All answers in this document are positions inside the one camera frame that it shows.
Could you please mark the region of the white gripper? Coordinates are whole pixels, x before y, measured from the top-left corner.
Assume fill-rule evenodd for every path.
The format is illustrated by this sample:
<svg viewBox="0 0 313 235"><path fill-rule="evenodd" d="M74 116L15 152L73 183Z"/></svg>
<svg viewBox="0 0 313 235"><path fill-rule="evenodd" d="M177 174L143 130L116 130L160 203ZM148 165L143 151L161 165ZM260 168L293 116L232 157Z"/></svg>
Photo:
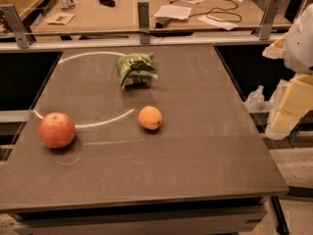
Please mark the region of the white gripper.
<svg viewBox="0 0 313 235"><path fill-rule="evenodd" d="M264 49L262 56L283 59L297 73L290 81L281 80L267 119L265 135L281 140L291 134L299 121L313 110L313 4L306 7L288 31Z"/></svg>

